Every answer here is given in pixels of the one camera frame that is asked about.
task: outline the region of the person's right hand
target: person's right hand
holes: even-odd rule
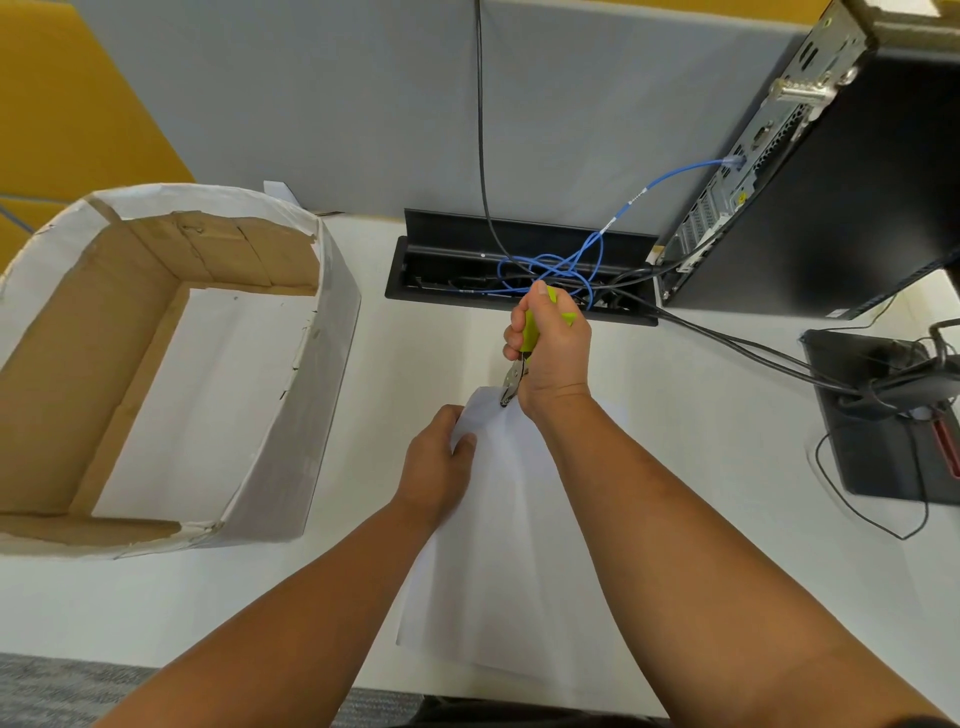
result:
[[[590,396],[587,365],[590,356],[590,324],[570,295],[557,290],[557,302],[550,301],[546,283],[538,280],[511,312],[510,325],[503,332],[507,342],[503,355],[510,361],[520,358],[527,310],[533,311],[540,340],[530,355],[530,373],[520,382],[517,396],[531,419],[547,411],[556,398]],[[576,315],[568,324],[563,313]]]

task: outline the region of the hand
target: hand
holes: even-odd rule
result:
[[[450,433],[463,411],[456,404],[445,404],[407,448],[394,502],[412,508],[431,528],[453,512],[470,482],[476,435],[464,435],[450,452]]]
[[[510,361],[520,358],[528,309],[537,321],[540,340],[530,355],[530,372],[520,382],[517,396],[523,411],[535,420],[557,397],[590,396],[587,387],[590,324],[566,291],[558,290],[557,302],[553,303],[546,283],[537,280],[511,312],[510,325],[503,332],[507,342],[503,355]],[[576,315],[572,325],[564,321],[562,313]]]

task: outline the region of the gray carpet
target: gray carpet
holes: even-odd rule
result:
[[[105,714],[150,677],[149,667],[48,660],[0,653],[0,727],[74,728]],[[406,723],[422,695],[354,689],[335,728],[386,728]]]

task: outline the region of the cardboard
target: cardboard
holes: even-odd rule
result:
[[[358,310],[318,218],[265,195],[153,184],[66,209],[0,277],[0,552],[296,538]]]

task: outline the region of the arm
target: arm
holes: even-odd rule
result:
[[[427,539],[467,488],[447,405],[407,450],[394,499],[137,688],[99,726],[326,726]]]
[[[557,462],[604,595],[660,701],[688,728],[880,728],[940,716],[816,599],[610,420],[587,387],[589,325],[561,293],[515,309],[518,393]],[[568,327],[562,311],[576,311]]]

